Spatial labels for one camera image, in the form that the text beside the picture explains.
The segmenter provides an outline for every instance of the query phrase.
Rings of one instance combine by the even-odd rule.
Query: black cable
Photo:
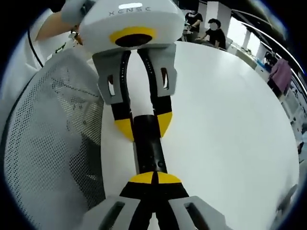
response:
[[[39,65],[43,68],[44,65],[43,65],[43,63],[40,61],[40,59],[39,59],[37,53],[36,53],[35,50],[34,50],[34,47],[33,47],[32,41],[31,41],[31,37],[30,37],[30,30],[28,30],[27,32],[28,32],[28,40],[29,40],[29,45],[30,45],[30,47],[31,47],[31,50],[32,50],[34,56],[36,57],[36,59],[37,59]]]

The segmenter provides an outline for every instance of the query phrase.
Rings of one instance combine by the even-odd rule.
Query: gray gripper bracket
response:
[[[147,47],[157,82],[158,97],[170,96],[175,93],[177,71],[175,70],[176,44],[166,47]],[[167,74],[167,87],[163,84],[163,72]]]
[[[79,25],[94,4],[94,0],[66,0],[61,10],[62,20],[71,25]]]
[[[85,213],[78,230],[128,230],[140,200],[109,196]]]
[[[225,216],[198,196],[169,200],[180,230],[231,230]]]
[[[120,90],[120,68],[123,52],[101,52],[93,55],[93,62],[97,69],[99,80],[98,89],[106,104],[123,102]],[[112,76],[114,95],[109,89],[109,77]]]

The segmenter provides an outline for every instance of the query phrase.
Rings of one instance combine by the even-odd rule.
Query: black hair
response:
[[[215,18],[211,18],[209,21],[208,21],[208,23],[210,24],[210,23],[216,23],[217,24],[217,26],[219,27],[219,28],[221,28],[221,22],[219,21],[219,20],[217,20],[217,19],[215,19]]]

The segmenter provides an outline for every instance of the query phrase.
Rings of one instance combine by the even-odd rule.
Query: white shirt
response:
[[[46,10],[30,29],[34,50],[43,65],[47,57],[68,40],[70,34],[68,32],[44,41],[35,41],[40,28],[52,13],[51,10]],[[25,33],[10,58],[0,85],[0,140],[4,124],[14,103],[27,83],[40,69],[41,66],[31,50],[28,35]]]

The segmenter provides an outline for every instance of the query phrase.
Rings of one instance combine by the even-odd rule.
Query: black t-shirt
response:
[[[222,49],[226,49],[226,37],[224,35],[224,32],[221,29],[217,30],[207,30],[206,34],[210,36],[209,42],[212,45],[215,45],[215,41],[218,41],[219,47]]]
[[[197,20],[200,20],[201,22],[203,21],[202,19],[202,15],[200,13],[197,13],[195,15],[193,15],[192,13],[187,13],[186,14],[186,20],[188,21],[188,23],[190,25],[193,25]],[[196,26],[196,27],[192,27],[190,29],[191,32],[199,32],[200,31],[200,25]]]

